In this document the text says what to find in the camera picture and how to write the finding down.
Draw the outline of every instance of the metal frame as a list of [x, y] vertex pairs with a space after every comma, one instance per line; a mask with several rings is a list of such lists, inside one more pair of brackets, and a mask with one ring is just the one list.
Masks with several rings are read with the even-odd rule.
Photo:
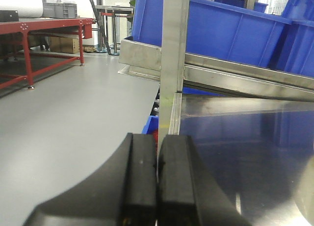
[[164, 0], [163, 8], [161, 48], [123, 40], [120, 50], [120, 62], [131, 65], [120, 73], [160, 80], [159, 148], [165, 134], [179, 130], [183, 83], [233, 96], [314, 102], [313, 78], [185, 53], [188, 1]]
[[[162, 49], [123, 40], [120, 73], [160, 80]], [[234, 96], [314, 101], [314, 78], [185, 53], [184, 84]]]
[[158, 149], [169, 133], [174, 93], [183, 89], [188, 11], [189, 0], [163, 0]]
[[[25, 56], [25, 65], [26, 65], [26, 75], [0, 75], [0, 77], [10, 78], [9, 81], [0, 84], [0, 89], [5, 88], [7, 86], [18, 83], [22, 80], [28, 80], [29, 87], [28, 89], [34, 89], [34, 76], [45, 73], [51, 69], [56, 67], [68, 64], [75, 60], [80, 60], [81, 65], [84, 64], [83, 57], [83, 34], [84, 38], [88, 39], [92, 37], [92, 24], [93, 19], [90, 18], [82, 18], [82, 19], [53, 19], [53, 20], [36, 20], [36, 19], [21, 19], [21, 22], [10, 22], [10, 23], [1, 23], [0, 24], [0, 34], [10, 34], [20, 32], [22, 34], [21, 42], [13, 42], [14, 44], [19, 43], [23, 46], [24, 56]], [[57, 54], [32, 54], [36, 56], [44, 56], [44, 57], [56, 57], [56, 58], [64, 58], [66, 60], [50, 65], [46, 68], [40, 69], [38, 71], [33, 72], [31, 61], [30, 61], [30, 52], [29, 52], [29, 44], [27, 37], [31, 31], [51, 29], [51, 28], [62, 28], [68, 26], [77, 26], [78, 32], [72, 34], [77, 34], [79, 38], [79, 57], [77, 56], [64, 56]]]
[[117, 29], [116, 29], [116, 18], [128, 18], [129, 15], [133, 15], [133, 7], [123, 7], [123, 6], [108, 6], [108, 5], [96, 5], [96, 9], [100, 12], [102, 20], [104, 16], [106, 18], [105, 27], [106, 33], [108, 34], [108, 17], [112, 18], [112, 41], [113, 41], [113, 55], [119, 55], [118, 53], [118, 44], [117, 43]]

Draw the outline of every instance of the blue plastic bin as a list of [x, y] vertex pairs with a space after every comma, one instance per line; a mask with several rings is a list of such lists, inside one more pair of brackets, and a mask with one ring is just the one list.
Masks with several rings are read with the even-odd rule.
[[314, 76], [314, 22], [294, 21], [276, 69]]
[[[219, 3], [237, 6], [237, 7], [241, 7], [241, 8], [244, 8], [244, 4], [245, 4], [245, 0], [214, 0], [214, 1], [219, 2]], [[261, 13], [265, 13], [267, 6], [268, 6], [268, 4], [255, 2], [254, 10], [261, 12]]]
[[159, 117], [149, 116], [146, 125], [142, 130], [142, 134], [151, 134], [154, 130], [158, 129]]
[[[137, 0], [132, 36], [161, 46], [163, 0]], [[186, 51], [266, 67], [286, 24], [279, 16], [190, 0]]]
[[198, 89], [193, 89], [193, 88], [188, 88], [188, 87], [183, 87], [184, 94], [192, 94], [192, 95], [211, 95], [211, 96], [224, 96], [220, 94], [216, 94], [213, 92], [208, 92], [204, 90], [198, 90]]
[[314, 20], [314, 0], [288, 0], [282, 17], [295, 20]]
[[244, 7], [245, 0], [214, 0], [215, 2], [229, 4], [237, 7]]
[[254, 10], [258, 11], [258, 12], [261, 12], [261, 13], [265, 13], [265, 10], [266, 10], [267, 6], [268, 6], [268, 4], [255, 2]]

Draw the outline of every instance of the table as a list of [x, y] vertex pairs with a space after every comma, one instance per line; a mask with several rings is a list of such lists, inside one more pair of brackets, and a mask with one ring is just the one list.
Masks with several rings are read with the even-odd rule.
[[[18, 83], [22, 80], [28, 80], [28, 89], [34, 89], [34, 77], [45, 73], [49, 70], [52, 70], [56, 67], [62, 66], [64, 64], [70, 63], [75, 60], [80, 60], [81, 65], [84, 64], [83, 58], [83, 35], [84, 39], [89, 39], [92, 37], [92, 24], [94, 20], [91, 18], [76, 18], [76, 19], [45, 19], [45, 18], [25, 18], [20, 19], [19, 22], [7, 22], [0, 23], [0, 34], [10, 34], [18, 33], [22, 34], [21, 41], [12, 41], [8, 42], [14, 45], [22, 45], [24, 50], [25, 64], [26, 64], [26, 75], [0, 75], [0, 77], [8, 78], [9, 81], [1, 83], [0, 89], [10, 86], [12, 84]], [[67, 34], [76, 34], [79, 38], [79, 57], [77, 56], [65, 56], [65, 55], [56, 55], [56, 54], [36, 54], [36, 56], [44, 57], [57, 57], [64, 58], [65, 60], [38, 71], [33, 72], [31, 62], [30, 62], [30, 51], [27, 37], [34, 31], [38, 30], [48, 30], [53, 28], [65, 28], [69, 26], [76, 26], [78, 32], [66, 32]]]

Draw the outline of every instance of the metal stand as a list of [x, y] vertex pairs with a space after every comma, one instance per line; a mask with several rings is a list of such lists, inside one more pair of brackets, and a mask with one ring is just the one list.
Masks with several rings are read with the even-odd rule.
[[183, 89], [188, 10], [189, 0], [163, 0], [158, 149], [169, 133], [174, 94]]
[[108, 39], [106, 37], [106, 33], [105, 33], [105, 28], [104, 28], [104, 25], [102, 24], [102, 21], [101, 19], [99, 18], [99, 14], [98, 14], [98, 11], [96, 9], [96, 6], [95, 6], [95, 3], [94, 3], [94, 0], [89, 0], [91, 5], [92, 5], [92, 8], [93, 8], [93, 12], [94, 12], [94, 15], [95, 15], [95, 18], [96, 18], [96, 22], [100, 28], [100, 31], [103, 35], [103, 38], [104, 38], [104, 43], [105, 43], [105, 46], [106, 46], [106, 49], [107, 49], [107, 52], [109, 55], [114, 55], [111, 53], [111, 50], [110, 50], [110, 47], [109, 47], [109, 42], [108, 42]]
[[113, 54], [112, 55], [120, 55], [118, 53], [117, 48], [117, 32], [116, 32], [116, 14], [112, 11], [112, 36], [113, 36]]

